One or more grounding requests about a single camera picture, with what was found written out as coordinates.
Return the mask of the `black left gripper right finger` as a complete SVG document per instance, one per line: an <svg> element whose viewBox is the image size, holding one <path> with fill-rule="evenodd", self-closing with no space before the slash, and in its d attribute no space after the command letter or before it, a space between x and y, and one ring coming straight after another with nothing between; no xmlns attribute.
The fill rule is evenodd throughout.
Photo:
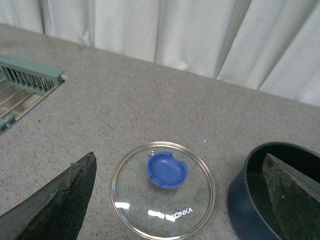
<svg viewBox="0 0 320 240"><path fill-rule="evenodd" d="M267 153L262 172L276 221L288 240L320 238L320 184Z"/></svg>

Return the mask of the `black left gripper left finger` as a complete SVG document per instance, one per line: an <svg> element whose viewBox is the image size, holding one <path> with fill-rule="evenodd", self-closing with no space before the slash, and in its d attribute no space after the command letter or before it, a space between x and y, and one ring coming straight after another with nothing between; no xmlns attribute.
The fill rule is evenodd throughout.
<svg viewBox="0 0 320 240"><path fill-rule="evenodd" d="M97 159L89 152L0 217L2 240L75 240L92 196Z"/></svg>

